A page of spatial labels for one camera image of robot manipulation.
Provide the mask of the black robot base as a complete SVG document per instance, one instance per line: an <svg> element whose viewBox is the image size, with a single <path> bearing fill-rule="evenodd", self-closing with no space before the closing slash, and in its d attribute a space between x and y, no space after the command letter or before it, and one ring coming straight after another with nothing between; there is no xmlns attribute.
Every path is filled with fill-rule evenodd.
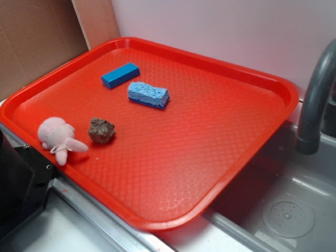
<svg viewBox="0 0 336 252"><path fill-rule="evenodd" d="M1 241L46 208L55 166L34 147L13 147L1 133Z"/></svg>

